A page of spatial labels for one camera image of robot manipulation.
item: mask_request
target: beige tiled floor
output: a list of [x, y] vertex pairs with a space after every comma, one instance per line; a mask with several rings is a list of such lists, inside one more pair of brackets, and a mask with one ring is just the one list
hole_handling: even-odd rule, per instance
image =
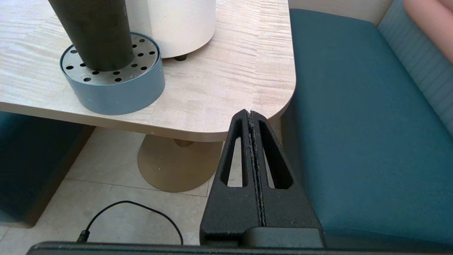
[[[75, 241], [98, 211], [120, 200], [132, 200], [167, 214], [179, 226], [184, 243], [198, 245], [198, 229], [212, 178], [183, 193], [155, 189], [137, 167], [136, 155], [143, 138], [139, 133], [97, 128], [36, 226], [0, 227], [0, 255], [24, 255], [41, 241]], [[241, 179], [239, 149], [240, 145], [236, 146], [230, 175], [233, 182]], [[90, 231], [89, 241], [94, 242], [179, 243], [175, 229], [162, 216], [128, 204], [107, 210]]]

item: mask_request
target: black cylinder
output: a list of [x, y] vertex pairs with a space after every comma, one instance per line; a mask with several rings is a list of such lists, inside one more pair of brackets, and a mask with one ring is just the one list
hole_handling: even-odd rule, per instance
[[113, 71], [134, 58], [125, 0], [49, 0], [87, 67]]

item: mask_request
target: black cable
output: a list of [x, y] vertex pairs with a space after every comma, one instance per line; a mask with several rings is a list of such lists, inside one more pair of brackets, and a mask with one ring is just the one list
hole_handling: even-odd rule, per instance
[[167, 220], [170, 221], [171, 224], [173, 224], [173, 227], [174, 227], [174, 228], [176, 229], [176, 231], [178, 232], [179, 239], [181, 240], [181, 245], [184, 244], [184, 242], [183, 242], [183, 235], [181, 234], [181, 231], [179, 231], [178, 226], [176, 226], [176, 223], [175, 223], [172, 219], [170, 219], [170, 217], [166, 216], [164, 213], [162, 213], [162, 212], [160, 212], [160, 211], [158, 211], [158, 210], [155, 210], [155, 209], [153, 209], [153, 208], [149, 208], [149, 207], [144, 206], [144, 205], [142, 205], [142, 204], [139, 204], [139, 203], [136, 203], [136, 202], [132, 202], [132, 201], [128, 201], [128, 200], [123, 200], [123, 201], [119, 201], [119, 202], [113, 203], [113, 204], [107, 206], [106, 208], [102, 209], [100, 212], [98, 212], [98, 213], [91, 219], [90, 223], [88, 223], [87, 228], [86, 228], [85, 230], [82, 230], [82, 232], [80, 232], [80, 236], [79, 236], [79, 238], [77, 239], [77, 242], [86, 243], [86, 242], [88, 241], [88, 237], [90, 236], [90, 231], [89, 231], [89, 230], [90, 230], [90, 227], [91, 227], [91, 225], [93, 224], [94, 220], [95, 220], [97, 217], [99, 217], [99, 215], [101, 215], [101, 213], [105, 212], [107, 209], [109, 209], [109, 208], [112, 207], [112, 206], [116, 206], [116, 205], [118, 205], [118, 204], [124, 204], [124, 203], [129, 203], [129, 204], [133, 204], [133, 205], [136, 205], [136, 206], [140, 206], [140, 207], [142, 207], [142, 208], [148, 209], [148, 210], [150, 210], [150, 211], [152, 211], [152, 212], [155, 212], [155, 213], [160, 214], [160, 215], [162, 215], [163, 217], [165, 217]]

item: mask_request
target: table leg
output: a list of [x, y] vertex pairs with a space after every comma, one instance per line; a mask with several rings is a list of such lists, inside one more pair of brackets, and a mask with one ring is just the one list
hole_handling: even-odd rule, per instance
[[146, 135], [137, 161], [143, 178], [168, 192], [194, 189], [217, 170], [222, 142], [189, 142]]

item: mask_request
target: dark teal stool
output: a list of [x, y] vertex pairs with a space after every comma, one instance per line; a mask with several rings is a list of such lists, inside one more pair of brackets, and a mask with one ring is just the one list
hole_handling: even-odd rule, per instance
[[0, 225], [36, 224], [93, 129], [0, 112]]
[[378, 29], [290, 10], [283, 144], [329, 248], [453, 245], [453, 138]]

